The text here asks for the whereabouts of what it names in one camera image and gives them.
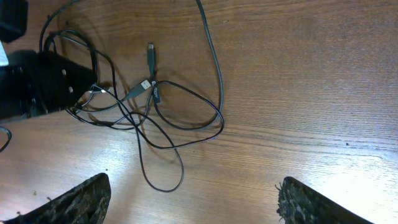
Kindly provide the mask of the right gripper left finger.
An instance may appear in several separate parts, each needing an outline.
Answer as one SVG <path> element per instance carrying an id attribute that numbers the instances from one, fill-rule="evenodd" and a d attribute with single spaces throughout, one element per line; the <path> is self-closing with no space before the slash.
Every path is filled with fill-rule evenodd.
<path id="1" fill-rule="evenodd" d="M 102 224 L 110 200 L 109 177 L 99 173 L 41 207 L 3 223 Z"/>

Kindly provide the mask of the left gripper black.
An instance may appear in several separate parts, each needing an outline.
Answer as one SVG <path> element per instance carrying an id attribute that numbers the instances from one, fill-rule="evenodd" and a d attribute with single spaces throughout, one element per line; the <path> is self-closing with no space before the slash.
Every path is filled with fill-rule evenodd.
<path id="1" fill-rule="evenodd" d="M 96 74 L 53 52 L 18 50 L 1 67 L 1 119 L 29 119 L 74 106 Z"/>

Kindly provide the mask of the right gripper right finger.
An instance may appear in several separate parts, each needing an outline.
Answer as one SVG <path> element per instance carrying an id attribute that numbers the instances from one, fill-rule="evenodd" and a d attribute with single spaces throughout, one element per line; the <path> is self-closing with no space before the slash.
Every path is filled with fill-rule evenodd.
<path id="1" fill-rule="evenodd" d="M 371 224 L 293 177 L 285 177 L 276 189 L 276 212 L 285 224 Z"/>

